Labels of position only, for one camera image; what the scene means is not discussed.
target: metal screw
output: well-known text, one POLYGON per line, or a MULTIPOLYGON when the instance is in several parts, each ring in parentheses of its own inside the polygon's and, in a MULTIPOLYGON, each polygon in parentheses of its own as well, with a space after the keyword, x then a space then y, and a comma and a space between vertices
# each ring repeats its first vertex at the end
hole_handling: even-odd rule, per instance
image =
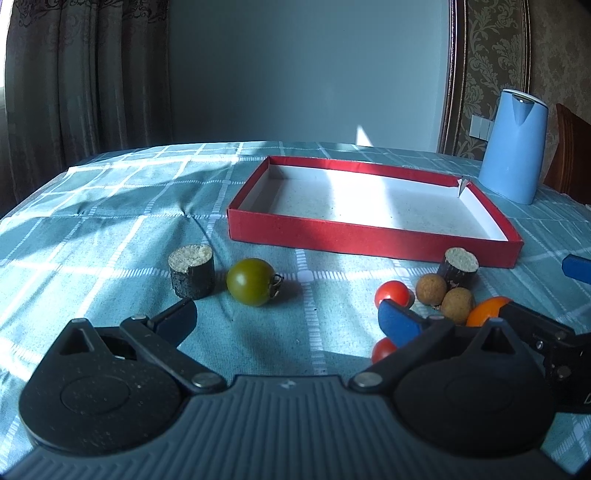
POLYGON ((570 377, 571 374, 571 370, 569 367, 567 367, 566 365, 562 365, 562 367, 558 367, 556 369, 556 376, 558 377, 559 380, 564 380, 565 378, 570 377))
POLYGON ((199 388, 212 388, 223 382, 223 378, 214 372, 203 372, 196 374, 191 379, 191 383, 199 388))
POLYGON ((382 376, 375 372, 361 372, 353 378, 355 385, 361 388, 377 387, 382 381, 382 376))

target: tablecloth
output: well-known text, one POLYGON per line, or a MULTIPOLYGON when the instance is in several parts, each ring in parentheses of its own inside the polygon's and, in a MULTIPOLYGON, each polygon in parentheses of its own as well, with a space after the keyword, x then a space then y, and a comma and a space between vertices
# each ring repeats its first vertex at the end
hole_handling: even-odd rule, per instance
MULTIPOLYGON (((167 256, 209 242, 219 288, 197 302, 180 349, 231 381, 235 374, 326 375, 347 380, 369 365, 378 327, 374 292, 413 287, 437 265, 231 241, 226 207, 270 154, 370 161, 475 179, 480 162, 435 153, 325 143, 168 145, 99 155, 49 182, 0 222, 0 472, 30 449, 18 396, 64 325, 155 315, 178 298, 167 256), (245 307, 223 290, 237 260, 259 257, 286 278, 277 301, 245 307)), ((591 330, 591 287, 564 277, 562 258, 591 254, 591 212, 542 186, 531 206, 483 189, 522 235, 512 270, 481 268, 477 300, 506 295, 591 330)), ((429 311, 420 303, 419 314, 429 311)), ((559 414, 544 451, 575 471, 591 449, 591 417, 559 414)))

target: blue kettle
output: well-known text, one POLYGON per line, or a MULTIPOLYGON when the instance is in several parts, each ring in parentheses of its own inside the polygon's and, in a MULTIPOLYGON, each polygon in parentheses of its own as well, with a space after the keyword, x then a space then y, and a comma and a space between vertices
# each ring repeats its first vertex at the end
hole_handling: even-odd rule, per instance
POLYGON ((517 203, 534 201, 544 160, 548 106, 505 89, 480 168, 479 182, 517 203))

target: cherry tomato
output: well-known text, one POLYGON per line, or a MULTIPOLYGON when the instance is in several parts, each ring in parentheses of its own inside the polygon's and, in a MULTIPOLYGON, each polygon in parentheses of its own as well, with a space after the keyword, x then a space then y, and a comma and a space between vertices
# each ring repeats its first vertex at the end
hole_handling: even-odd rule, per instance
POLYGON ((228 272, 226 285, 232 297, 239 302, 258 307, 279 292, 283 277, 260 258, 240 260, 228 272))
POLYGON ((498 317, 501 307, 510 301, 507 297, 492 297, 479 303, 468 315, 466 326, 481 327, 489 318, 498 317))
POLYGON ((398 280, 390 280, 384 283, 375 293, 374 303, 376 308, 382 303, 383 299, 390 299, 402 305, 403 307, 408 306, 410 303, 410 292, 407 286, 398 280))
POLYGON ((382 338, 378 343, 374 345, 374 349, 371 352, 371 362, 376 364, 381 359, 386 358, 389 354, 396 351, 396 345, 386 337, 382 338))

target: kettle spout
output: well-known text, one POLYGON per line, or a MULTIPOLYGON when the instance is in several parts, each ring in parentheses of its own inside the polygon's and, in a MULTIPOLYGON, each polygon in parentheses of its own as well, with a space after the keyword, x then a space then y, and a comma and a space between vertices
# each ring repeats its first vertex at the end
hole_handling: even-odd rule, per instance
POLYGON ((512 95, 513 97, 513 114, 515 116, 515 123, 519 127, 525 122, 525 119, 530 114, 531 109, 534 107, 534 102, 528 98, 524 98, 519 95, 512 95))

